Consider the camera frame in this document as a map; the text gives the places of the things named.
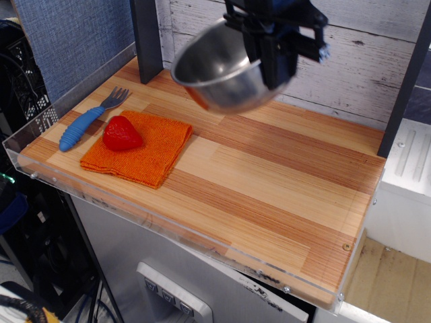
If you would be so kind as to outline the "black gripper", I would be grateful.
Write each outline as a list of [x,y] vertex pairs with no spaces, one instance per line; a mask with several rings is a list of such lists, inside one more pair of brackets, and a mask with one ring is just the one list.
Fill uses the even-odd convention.
[[316,62],[329,58],[324,41],[328,18],[310,1],[226,1],[226,25],[242,33],[251,63],[261,61],[270,90],[296,74],[298,54]]

